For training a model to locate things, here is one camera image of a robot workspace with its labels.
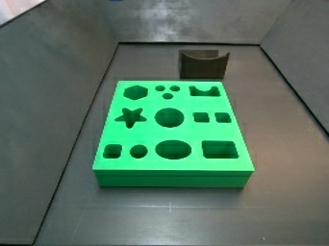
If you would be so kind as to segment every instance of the black shape piece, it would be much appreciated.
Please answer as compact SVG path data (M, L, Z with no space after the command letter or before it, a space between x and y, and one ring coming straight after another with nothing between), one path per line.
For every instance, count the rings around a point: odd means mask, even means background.
M125 121L128 128L133 128L137 122L148 121L146 118L141 116L144 109L137 109L132 111L130 109L122 109L124 115L116 119L116 121Z
M192 96L220 96L220 90L217 86L213 86L209 90L200 90L196 86L191 86L191 95Z
M181 50L181 78L223 79L229 57L220 57L217 50Z

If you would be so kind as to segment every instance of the green foam block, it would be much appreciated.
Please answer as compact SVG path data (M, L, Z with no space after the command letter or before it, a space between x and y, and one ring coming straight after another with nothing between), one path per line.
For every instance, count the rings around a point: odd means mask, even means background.
M101 186L244 187L255 167L223 83L118 82L93 170Z

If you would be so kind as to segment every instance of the square hole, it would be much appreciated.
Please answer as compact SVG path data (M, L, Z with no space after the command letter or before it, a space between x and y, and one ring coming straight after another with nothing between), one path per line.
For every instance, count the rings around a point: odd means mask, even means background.
M216 112L215 117L219 123L232 123L232 117L228 112Z
M109 144L105 149L104 158L118 159L121 157L121 151L122 146L120 144Z
M203 141L203 149L208 159L236 159L240 157L233 141Z
M193 116L196 122L211 122L211 116L207 112L195 112Z

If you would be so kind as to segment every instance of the black plastic object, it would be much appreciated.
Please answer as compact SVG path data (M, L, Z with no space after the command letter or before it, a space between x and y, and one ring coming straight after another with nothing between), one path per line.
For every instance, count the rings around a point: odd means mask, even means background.
M181 50L181 78L223 79L229 57L220 57L217 50Z

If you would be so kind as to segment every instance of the oval hole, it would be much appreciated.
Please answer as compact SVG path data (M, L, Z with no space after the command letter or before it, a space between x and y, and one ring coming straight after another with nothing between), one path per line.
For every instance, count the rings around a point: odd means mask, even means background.
M168 140L161 142L156 147L157 154L169 160L187 158L192 153L191 145L179 140Z

